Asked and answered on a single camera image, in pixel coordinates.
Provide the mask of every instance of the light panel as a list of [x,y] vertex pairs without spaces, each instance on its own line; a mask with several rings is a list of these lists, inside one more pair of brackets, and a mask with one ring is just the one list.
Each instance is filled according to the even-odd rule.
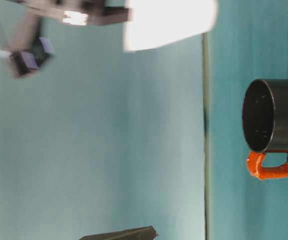
[[124,50],[158,48],[211,30],[217,0],[127,0]]

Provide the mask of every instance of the light blue wall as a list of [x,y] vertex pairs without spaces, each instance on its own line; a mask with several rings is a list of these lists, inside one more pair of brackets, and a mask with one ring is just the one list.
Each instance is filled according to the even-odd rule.
[[[0,0],[8,35],[23,13]],[[0,240],[147,225],[203,239],[201,38],[125,54],[121,24],[45,32],[41,74],[13,80],[0,62]]]
[[288,179],[249,175],[241,125],[250,82],[288,78],[288,1],[221,0],[208,40],[209,240],[288,239]]

